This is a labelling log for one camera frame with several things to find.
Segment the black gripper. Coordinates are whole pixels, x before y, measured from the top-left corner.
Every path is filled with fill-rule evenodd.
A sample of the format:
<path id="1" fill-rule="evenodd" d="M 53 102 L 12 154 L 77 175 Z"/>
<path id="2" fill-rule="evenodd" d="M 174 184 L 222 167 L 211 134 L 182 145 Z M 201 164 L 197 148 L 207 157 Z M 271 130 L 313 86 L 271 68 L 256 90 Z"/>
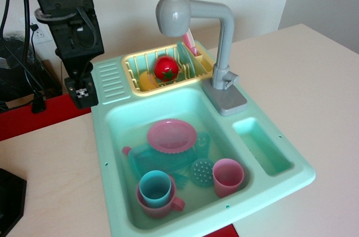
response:
<path id="1" fill-rule="evenodd" d="M 65 87 L 78 109 L 98 105 L 90 61 L 104 53 L 99 23 L 94 10 L 77 10 L 71 18 L 49 25 L 57 50 L 70 77 Z"/>

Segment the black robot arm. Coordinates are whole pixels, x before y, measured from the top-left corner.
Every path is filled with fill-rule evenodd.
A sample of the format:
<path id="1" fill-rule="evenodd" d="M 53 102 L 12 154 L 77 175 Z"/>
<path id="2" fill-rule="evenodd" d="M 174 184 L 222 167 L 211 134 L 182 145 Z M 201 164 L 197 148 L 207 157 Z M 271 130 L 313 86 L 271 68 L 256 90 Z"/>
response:
<path id="1" fill-rule="evenodd" d="M 48 25 L 55 54 L 62 60 L 68 77 L 66 89 L 79 109 L 98 104 L 91 60 L 104 53 L 93 0 L 38 0 L 35 18 Z"/>

